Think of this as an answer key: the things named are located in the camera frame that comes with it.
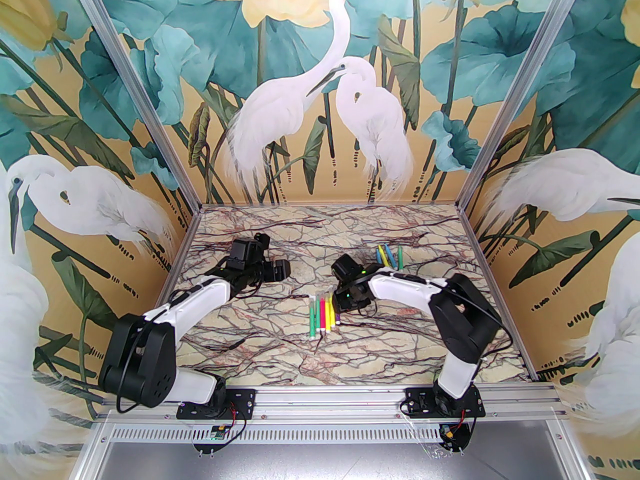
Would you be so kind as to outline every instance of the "blue marker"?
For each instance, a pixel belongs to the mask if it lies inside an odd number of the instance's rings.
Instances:
[[[386,255],[388,256],[389,261],[391,262],[391,267],[393,267],[394,270],[398,270],[398,263],[396,263],[394,255],[391,254],[391,249],[389,248],[389,244],[384,244],[384,251],[386,251]]]

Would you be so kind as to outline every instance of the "yellow marker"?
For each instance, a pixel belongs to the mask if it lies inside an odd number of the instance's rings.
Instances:
[[[324,322],[326,331],[331,332],[331,299],[324,300]]]
[[[327,299],[329,301],[329,315],[331,315],[331,328],[336,327],[336,312],[334,311],[334,303],[331,297]]]
[[[391,267],[391,265],[389,264],[389,260],[387,259],[387,255],[385,254],[385,250],[382,249],[382,245],[377,246],[377,250],[380,253],[380,258],[382,258],[382,264],[385,267]]]

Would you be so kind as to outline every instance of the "vented metal panel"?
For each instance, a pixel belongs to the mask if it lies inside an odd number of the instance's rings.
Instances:
[[[212,439],[212,425],[125,425],[119,424],[111,435],[111,442],[223,444],[227,439]],[[242,424],[231,430],[229,438],[237,435]],[[247,444],[340,444],[340,443],[438,443],[439,425],[247,425],[236,443]]]

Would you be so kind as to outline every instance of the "black mounting plate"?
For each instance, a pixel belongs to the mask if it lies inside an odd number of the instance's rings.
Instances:
[[[400,409],[406,411],[409,418],[446,418],[439,412],[433,387],[406,388],[404,390],[404,399],[406,403]],[[482,398],[480,398],[480,392],[473,384],[466,390],[464,396],[458,400],[458,403],[461,407],[464,407],[465,418],[484,418],[487,415]]]
[[[249,421],[254,416],[254,405],[256,404],[255,389],[226,389],[226,410],[222,414],[215,413],[206,404],[195,404],[193,402],[182,402],[178,407],[175,418],[178,420],[231,420],[233,414],[229,408],[231,404],[242,413],[238,414],[237,420],[244,418]]]

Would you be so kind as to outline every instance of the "green marker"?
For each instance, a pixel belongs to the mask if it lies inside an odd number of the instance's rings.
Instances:
[[[309,339],[316,338],[316,304],[311,301],[309,303]]]

